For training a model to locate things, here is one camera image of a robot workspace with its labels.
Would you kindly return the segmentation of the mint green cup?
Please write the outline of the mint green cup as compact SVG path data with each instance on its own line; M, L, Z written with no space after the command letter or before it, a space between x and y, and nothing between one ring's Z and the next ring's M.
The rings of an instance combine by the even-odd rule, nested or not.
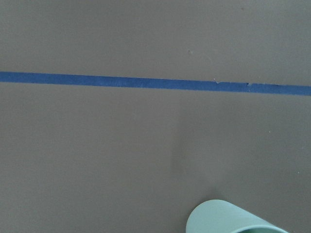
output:
M191 212L186 233L286 233L285 230L224 200L208 200Z

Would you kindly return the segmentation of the brown paper table cover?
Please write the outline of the brown paper table cover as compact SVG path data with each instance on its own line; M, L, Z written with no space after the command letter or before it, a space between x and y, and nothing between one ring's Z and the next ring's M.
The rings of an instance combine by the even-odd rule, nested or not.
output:
M1 71L310 85L308 0L3 0ZM309 96L0 85L3 233L183 233L221 199L311 230Z

